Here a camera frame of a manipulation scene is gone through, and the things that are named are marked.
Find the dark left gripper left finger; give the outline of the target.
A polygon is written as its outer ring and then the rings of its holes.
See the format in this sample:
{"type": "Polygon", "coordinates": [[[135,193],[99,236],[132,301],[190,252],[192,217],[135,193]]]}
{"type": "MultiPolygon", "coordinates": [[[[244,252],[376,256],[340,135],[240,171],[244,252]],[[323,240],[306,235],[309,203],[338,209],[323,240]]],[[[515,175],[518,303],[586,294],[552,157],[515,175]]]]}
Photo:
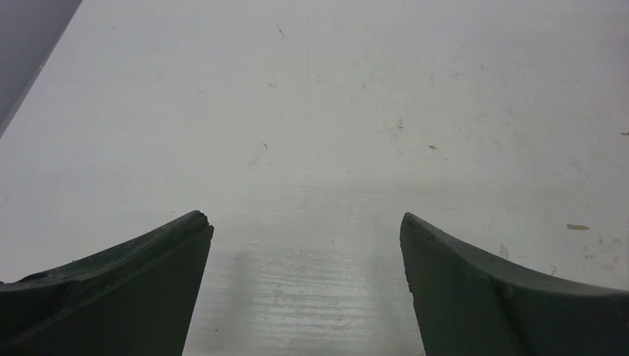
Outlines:
{"type": "Polygon", "coordinates": [[[3,355],[181,355],[213,226],[191,211],[1,285],[3,355]]]}

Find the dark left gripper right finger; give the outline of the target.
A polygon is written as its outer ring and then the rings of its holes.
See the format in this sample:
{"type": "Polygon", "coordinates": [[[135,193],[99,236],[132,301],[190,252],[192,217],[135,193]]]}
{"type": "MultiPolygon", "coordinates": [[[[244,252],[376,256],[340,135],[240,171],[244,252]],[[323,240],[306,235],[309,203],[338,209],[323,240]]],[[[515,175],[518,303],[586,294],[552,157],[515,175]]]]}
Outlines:
{"type": "Polygon", "coordinates": [[[626,355],[628,293],[543,274],[412,213],[400,229],[427,355],[626,355]]]}

